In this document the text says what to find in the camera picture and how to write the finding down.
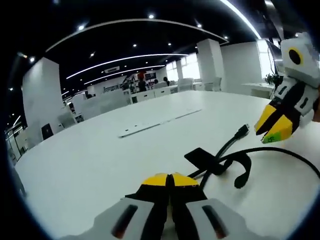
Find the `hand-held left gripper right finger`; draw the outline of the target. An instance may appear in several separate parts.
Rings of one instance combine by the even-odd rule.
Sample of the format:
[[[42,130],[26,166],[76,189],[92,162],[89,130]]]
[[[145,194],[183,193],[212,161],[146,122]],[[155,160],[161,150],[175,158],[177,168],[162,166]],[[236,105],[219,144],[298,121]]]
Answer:
[[[172,220],[179,240],[252,240],[242,216],[214,198],[198,182],[174,173],[168,184]]]

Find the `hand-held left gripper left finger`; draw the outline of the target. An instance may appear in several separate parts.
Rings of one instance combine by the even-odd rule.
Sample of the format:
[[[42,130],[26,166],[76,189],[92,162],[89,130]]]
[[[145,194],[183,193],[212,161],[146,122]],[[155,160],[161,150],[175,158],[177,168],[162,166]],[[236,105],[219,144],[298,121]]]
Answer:
[[[158,173],[144,180],[135,193],[98,215],[96,240],[159,240],[167,220],[171,176]]]

